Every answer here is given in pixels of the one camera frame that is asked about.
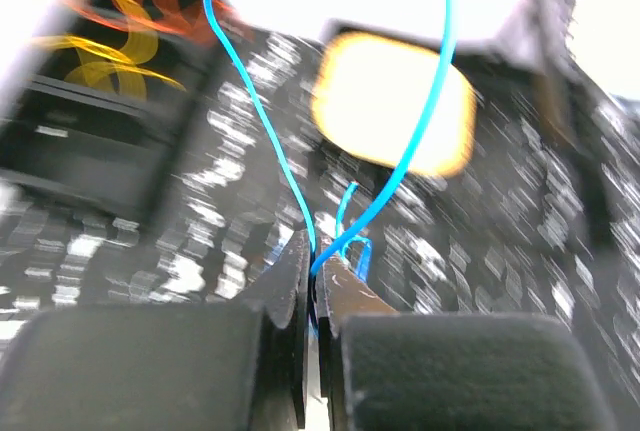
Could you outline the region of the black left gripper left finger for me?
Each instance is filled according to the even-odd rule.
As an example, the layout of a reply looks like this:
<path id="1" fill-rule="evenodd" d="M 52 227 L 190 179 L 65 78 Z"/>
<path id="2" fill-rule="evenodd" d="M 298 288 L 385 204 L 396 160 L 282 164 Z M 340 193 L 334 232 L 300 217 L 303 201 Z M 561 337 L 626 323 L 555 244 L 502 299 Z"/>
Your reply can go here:
<path id="1" fill-rule="evenodd" d="M 309 241 L 294 233 L 273 265 L 225 303 L 219 427 L 305 425 Z"/>

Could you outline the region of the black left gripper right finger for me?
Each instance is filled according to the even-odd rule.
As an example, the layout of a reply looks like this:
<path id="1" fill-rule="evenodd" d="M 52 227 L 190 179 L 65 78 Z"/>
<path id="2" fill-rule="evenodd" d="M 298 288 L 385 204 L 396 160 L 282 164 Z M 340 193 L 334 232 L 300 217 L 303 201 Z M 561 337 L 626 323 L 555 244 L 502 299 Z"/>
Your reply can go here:
<path id="1" fill-rule="evenodd" d="M 352 315 L 397 313 L 349 270 L 338 253 L 321 265 L 316 275 L 320 386 L 321 396 L 328 399 L 331 430 L 348 429 L 343 403 L 343 365 L 339 340 L 341 324 Z"/>

